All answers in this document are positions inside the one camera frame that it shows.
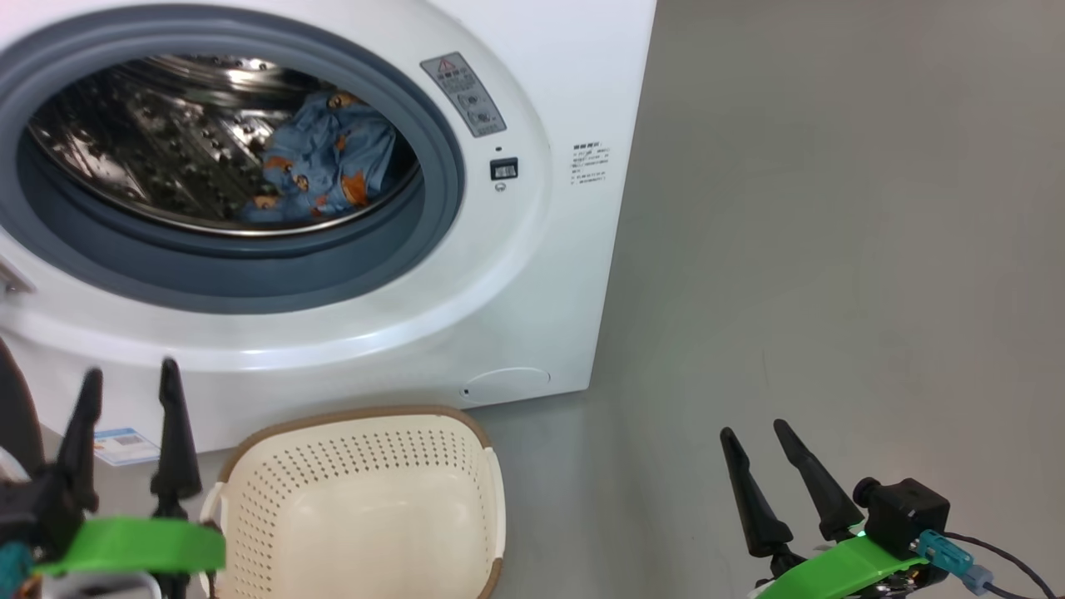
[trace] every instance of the clothes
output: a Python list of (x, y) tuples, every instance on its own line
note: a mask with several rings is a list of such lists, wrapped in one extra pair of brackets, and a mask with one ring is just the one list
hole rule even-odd
[(396, 131), (347, 92), (312, 94), (266, 142), (263, 178), (278, 190), (242, 210), (251, 223), (338, 216), (381, 192)]

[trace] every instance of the white plastic laundry basket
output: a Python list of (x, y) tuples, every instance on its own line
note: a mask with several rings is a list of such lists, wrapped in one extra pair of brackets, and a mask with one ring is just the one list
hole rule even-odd
[(486, 599), (503, 567), (499, 464), (465, 414), (357, 410), (244, 441), (204, 501), (223, 599)]

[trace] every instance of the teal connector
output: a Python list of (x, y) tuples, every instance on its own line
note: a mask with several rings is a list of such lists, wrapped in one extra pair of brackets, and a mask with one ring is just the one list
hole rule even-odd
[(934, 531), (924, 531), (917, 539), (916, 553), (940, 570), (957, 577), (973, 595), (987, 593), (986, 584), (995, 580), (995, 574), (978, 566), (972, 554), (954, 545), (950, 539)]

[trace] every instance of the washing machine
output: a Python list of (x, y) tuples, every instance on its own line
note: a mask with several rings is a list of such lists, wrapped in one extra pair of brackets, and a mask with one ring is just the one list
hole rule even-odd
[(3, 15), (0, 335), (46, 426), (100, 367), (98, 431), (158, 443), (165, 356), (200, 451), (588, 386), (654, 0)]

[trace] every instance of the gray rubber seal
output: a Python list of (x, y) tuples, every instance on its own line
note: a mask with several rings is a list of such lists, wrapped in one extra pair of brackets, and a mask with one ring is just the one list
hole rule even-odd
[[(348, 90), (410, 144), (421, 176), (365, 218), (277, 239), (199, 234), (117, 210), (68, 180), (24, 134), (52, 94), (95, 70), (164, 53), (255, 55)], [(161, 306), (217, 313), (313, 308), (368, 293), (427, 256), (458, 213), (465, 168), (436, 104), (353, 42), (259, 13), (138, 6), (42, 30), (0, 54), (0, 226), (70, 275)]]

